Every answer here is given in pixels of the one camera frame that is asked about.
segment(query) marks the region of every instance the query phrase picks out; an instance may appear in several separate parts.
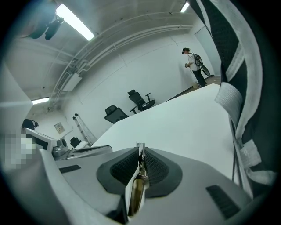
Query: office chair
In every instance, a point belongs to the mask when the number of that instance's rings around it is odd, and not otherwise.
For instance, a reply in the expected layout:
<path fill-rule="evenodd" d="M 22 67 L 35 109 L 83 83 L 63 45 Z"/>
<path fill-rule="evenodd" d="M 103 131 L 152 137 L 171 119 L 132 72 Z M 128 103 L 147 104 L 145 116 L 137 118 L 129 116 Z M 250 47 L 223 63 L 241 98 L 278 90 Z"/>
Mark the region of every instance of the office chair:
<path fill-rule="evenodd" d="M 71 144 L 74 148 L 76 148 L 77 145 L 80 144 L 80 142 L 81 142 L 81 141 L 79 141 L 79 139 L 78 139 L 78 138 L 75 138 L 75 137 L 73 137 L 73 138 L 70 140 L 70 144 Z"/>
<path fill-rule="evenodd" d="M 145 111 L 145 110 L 151 108 L 155 104 L 155 100 L 150 100 L 150 98 L 149 98 L 149 95 L 151 93 L 146 95 L 148 98 L 147 103 L 145 103 L 145 100 L 135 90 L 129 91 L 128 94 L 129 94 L 129 99 L 132 100 L 137 105 L 137 109 L 140 111 Z"/>
<path fill-rule="evenodd" d="M 106 110 L 106 116 L 104 117 L 107 121 L 115 124 L 116 122 L 128 118 L 128 116 L 115 105 L 109 106 Z"/>

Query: desk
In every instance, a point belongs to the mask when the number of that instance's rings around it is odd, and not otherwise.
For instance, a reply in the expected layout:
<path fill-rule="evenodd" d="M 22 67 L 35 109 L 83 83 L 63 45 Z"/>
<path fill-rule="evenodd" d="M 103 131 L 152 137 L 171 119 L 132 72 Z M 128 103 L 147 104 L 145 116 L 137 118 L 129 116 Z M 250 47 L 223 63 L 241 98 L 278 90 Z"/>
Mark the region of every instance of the desk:
<path fill-rule="evenodd" d="M 202 161 L 232 178 L 233 141 L 227 112 L 211 84 L 115 123 L 92 146 L 113 151 L 144 142 L 151 147 Z"/>
<path fill-rule="evenodd" d="M 81 141 L 79 143 L 79 145 L 77 145 L 74 149 L 82 149 L 82 148 L 85 148 L 87 146 L 88 142 L 86 141 Z"/>

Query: fluorescent light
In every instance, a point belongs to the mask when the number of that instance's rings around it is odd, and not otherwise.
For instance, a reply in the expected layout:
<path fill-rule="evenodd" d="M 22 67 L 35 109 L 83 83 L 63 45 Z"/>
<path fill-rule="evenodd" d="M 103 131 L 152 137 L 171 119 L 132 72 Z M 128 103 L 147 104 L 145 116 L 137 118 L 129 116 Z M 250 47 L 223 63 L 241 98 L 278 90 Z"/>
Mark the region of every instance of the fluorescent light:
<path fill-rule="evenodd" d="M 189 4 L 187 2 L 185 2 L 184 6 L 182 7 L 180 12 L 185 12 L 188 6 L 189 6 Z"/>
<path fill-rule="evenodd" d="M 49 97 L 47 98 L 40 98 L 40 99 L 36 99 L 36 100 L 33 100 L 32 103 L 35 105 L 35 104 L 39 104 L 39 103 L 42 103 L 42 102 L 47 102 L 49 101 Z"/>
<path fill-rule="evenodd" d="M 57 7 L 57 15 L 62 17 L 71 27 L 82 34 L 87 40 L 91 40 L 94 36 L 92 32 L 74 15 L 64 4 Z"/>

